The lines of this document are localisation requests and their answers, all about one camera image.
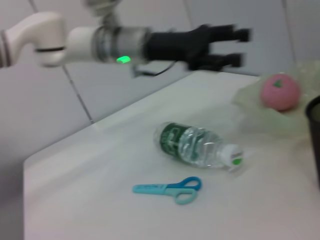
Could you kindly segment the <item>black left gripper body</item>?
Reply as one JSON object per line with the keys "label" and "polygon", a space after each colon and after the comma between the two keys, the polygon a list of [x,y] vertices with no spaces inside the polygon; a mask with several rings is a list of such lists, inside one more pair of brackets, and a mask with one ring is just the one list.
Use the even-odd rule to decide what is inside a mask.
{"label": "black left gripper body", "polygon": [[152,32],[146,41],[146,59],[185,62],[188,70],[208,70],[213,68],[210,43],[207,25],[185,32]]}

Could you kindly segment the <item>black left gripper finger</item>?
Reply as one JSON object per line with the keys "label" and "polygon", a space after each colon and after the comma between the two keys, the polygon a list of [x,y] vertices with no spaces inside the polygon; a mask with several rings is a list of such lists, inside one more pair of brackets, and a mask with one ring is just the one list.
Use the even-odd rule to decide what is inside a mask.
{"label": "black left gripper finger", "polygon": [[199,70],[222,71],[224,68],[240,68],[243,66],[243,54],[210,54],[199,60]]}
{"label": "black left gripper finger", "polygon": [[235,29],[234,25],[210,26],[210,42],[238,41],[241,43],[250,42],[252,38],[251,29]]}

